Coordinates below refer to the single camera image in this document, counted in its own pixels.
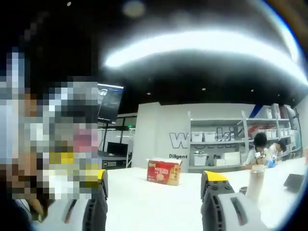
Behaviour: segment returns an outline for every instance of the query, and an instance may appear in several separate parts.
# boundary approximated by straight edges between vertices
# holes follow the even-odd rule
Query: shelf
[[[291,154],[291,153],[298,152],[298,151],[300,151],[301,149],[302,149],[301,147],[300,147],[300,148],[296,148],[296,149],[294,149],[294,150],[291,150],[291,151],[289,151],[289,152],[287,152],[287,153],[281,155],[281,157],[284,157],[284,156],[289,155],[289,154]]]
[[[239,123],[242,119],[240,118],[231,118],[231,119],[222,119],[222,118],[213,118],[213,119],[191,119],[191,126],[234,126]]]
[[[216,142],[191,142],[191,145],[224,145],[224,144],[235,144],[235,143],[245,143],[245,140],[239,141],[216,141]]]
[[[291,136],[284,136],[284,137],[281,137],[281,139],[287,139],[287,138],[291,138]],[[276,138],[270,138],[268,139],[268,141],[278,141],[279,138],[276,137]]]
[[[222,168],[233,168],[240,167],[241,165],[227,165],[227,166],[189,166],[188,169],[222,169]]]
[[[126,157],[121,156],[100,156],[99,157],[103,161],[119,161],[119,160],[126,160]]]
[[[255,125],[276,125],[276,119],[266,119],[266,118],[249,118],[246,120],[248,126],[255,126]],[[289,119],[278,119],[279,124],[288,125],[290,120]]]

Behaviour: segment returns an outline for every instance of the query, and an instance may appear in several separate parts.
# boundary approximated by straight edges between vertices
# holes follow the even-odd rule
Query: white wall
[[[202,103],[161,106],[159,103],[139,105],[136,134],[134,137],[133,167],[147,167],[146,158],[169,158],[169,155],[188,156],[190,130],[188,112],[192,118],[242,118],[245,111],[248,117],[252,104]],[[182,136],[182,144],[175,143],[172,134]],[[189,160],[183,159],[182,171],[187,172]]]
[[[297,106],[299,123],[302,131],[303,148],[308,147],[308,96],[306,96]]]
[[[132,167],[147,167],[147,159],[155,156],[157,129],[161,106],[159,103],[140,104],[134,135]]]

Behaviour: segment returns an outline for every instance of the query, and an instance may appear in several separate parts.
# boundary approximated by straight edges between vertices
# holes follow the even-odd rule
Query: ceiling light
[[[145,6],[142,2],[133,0],[124,4],[123,13],[131,18],[138,18],[144,15]]]
[[[182,32],[145,39],[110,55],[105,65],[115,68],[150,55],[182,50],[254,57],[276,66],[308,85],[302,68],[280,49],[254,37],[222,29]]]

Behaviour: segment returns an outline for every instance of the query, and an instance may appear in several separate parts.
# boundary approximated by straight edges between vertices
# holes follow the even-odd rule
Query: person in white shirt
[[[254,138],[254,148],[250,150],[243,166],[250,169],[252,165],[263,165],[266,161],[264,149],[268,143],[267,136],[264,132],[258,133]]]
[[[287,150],[286,144],[283,140],[273,143],[268,149],[265,150],[269,160],[276,160],[277,157]]]

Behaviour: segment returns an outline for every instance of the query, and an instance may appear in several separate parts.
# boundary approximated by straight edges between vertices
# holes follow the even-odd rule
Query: blue glove
[[[275,166],[276,166],[275,162],[271,160],[271,161],[269,162],[269,167],[275,167]]]

